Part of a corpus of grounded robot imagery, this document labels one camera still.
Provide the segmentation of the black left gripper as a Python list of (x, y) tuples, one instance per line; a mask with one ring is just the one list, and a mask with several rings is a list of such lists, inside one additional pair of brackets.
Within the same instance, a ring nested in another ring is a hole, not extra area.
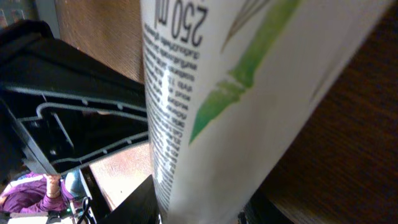
[(21, 20), (1, 30), (1, 180), (30, 170), (38, 174), (66, 174), (91, 163), (149, 142), (149, 132), (135, 134), (77, 156), (60, 131), (55, 113), (49, 118), (17, 119), (28, 109), (26, 97), (58, 98), (64, 108), (100, 111), (146, 121), (144, 86), (66, 42), (56, 39), (44, 21)]

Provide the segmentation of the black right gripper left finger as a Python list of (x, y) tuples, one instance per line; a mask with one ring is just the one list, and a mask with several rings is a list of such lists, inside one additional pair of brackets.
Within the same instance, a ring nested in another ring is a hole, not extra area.
[(159, 215), (154, 181), (150, 175), (99, 224), (159, 224)]

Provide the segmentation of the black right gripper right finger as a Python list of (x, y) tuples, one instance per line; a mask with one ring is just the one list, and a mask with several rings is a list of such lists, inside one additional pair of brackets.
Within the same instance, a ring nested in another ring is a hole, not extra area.
[(239, 224), (292, 224), (268, 198), (257, 191), (238, 214)]

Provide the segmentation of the white cream tube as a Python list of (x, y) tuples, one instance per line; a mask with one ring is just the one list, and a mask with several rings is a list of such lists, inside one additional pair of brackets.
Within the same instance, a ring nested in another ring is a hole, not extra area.
[(391, 0), (141, 2), (162, 223), (232, 223)]

